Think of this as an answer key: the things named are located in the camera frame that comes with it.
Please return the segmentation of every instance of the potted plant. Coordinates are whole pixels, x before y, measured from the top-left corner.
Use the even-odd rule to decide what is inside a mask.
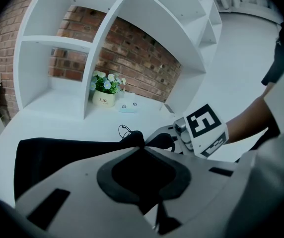
[[[95,70],[90,83],[90,90],[95,91],[92,102],[97,106],[113,107],[116,93],[121,91],[120,85],[125,85],[126,82],[125,78],[120,79],[116,73],[107,76],[104,72]]]

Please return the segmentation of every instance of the sleeve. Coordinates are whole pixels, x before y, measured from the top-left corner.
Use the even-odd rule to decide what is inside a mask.
[[[275,59],[268,73],[261,81],[263,85],[268,85],[270,82],[277,83],[284,73],[284,23],[282,23],[281,26],[282,29],[276,41]]]

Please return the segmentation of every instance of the cable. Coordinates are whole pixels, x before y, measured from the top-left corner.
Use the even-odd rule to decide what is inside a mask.
[[[124,133],[123,136],[121,136],[121,134],[120,134],[120,127],[127,130],[127,131]],[[126,136],[129,136],[129,135],[132,133],[132,131],[131,131],[128,127],[126,127],[125,125],[122,124],[122,125],[120,125],[120,126],[118,127],[118,133],[119,133],[119,135],[122,137],[122,139],[124,139]]]

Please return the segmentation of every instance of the brick wall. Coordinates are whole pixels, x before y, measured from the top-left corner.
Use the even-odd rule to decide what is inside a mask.
[[[12,0],[0,15],[0,114],[11,119],[18,112],[13,87],[13,53],[17,31],[31,0]],[[71,6],[59,36],[92,42],[105,13]],[[49,75],[82,80],[87,54],[53,49]],[[180,74],[179,62],[156,40],[117,18],[107,35],[96,69],[118,72],[127,79],[125,89],[164,102]]]

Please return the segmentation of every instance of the white wall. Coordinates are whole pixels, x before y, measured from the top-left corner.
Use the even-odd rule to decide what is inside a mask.
[[[273,62],[278,29],[272,22],[245,14],[222,13],[221,19],[219,45],[196,101],[210,103],[227,122],[263,93],[261,80]],[[213,159],[233,162],[261,135],[224,145]]]

